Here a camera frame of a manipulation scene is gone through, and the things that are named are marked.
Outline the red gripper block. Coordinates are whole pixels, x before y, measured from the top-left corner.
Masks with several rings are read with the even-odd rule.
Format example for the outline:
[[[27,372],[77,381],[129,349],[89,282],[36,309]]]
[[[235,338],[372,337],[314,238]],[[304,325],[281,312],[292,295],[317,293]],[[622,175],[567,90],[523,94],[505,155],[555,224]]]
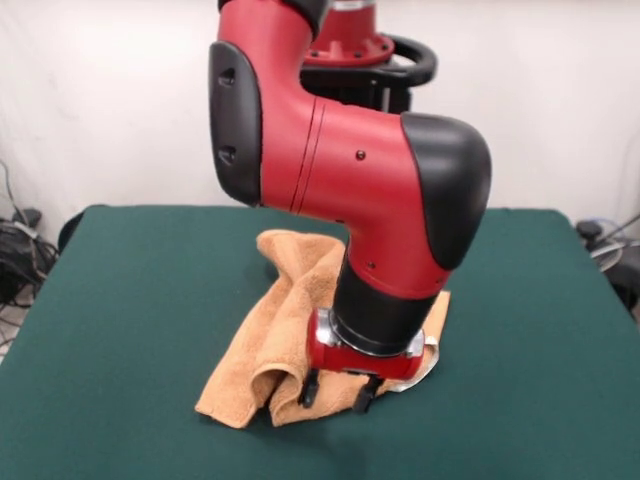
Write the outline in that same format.
[[[342,340],[332,326],[330,309],[314,310],[309,318],[306,340],[308,372],[297,403],[312,407],[319,390],[321,370],[370,375],[354,401],[353,410],[366,414],[381,386],[382,379],[410,380],[419,370],[425,355],[425,334],[419,331],[398,355],[380,357],[365,354]]]

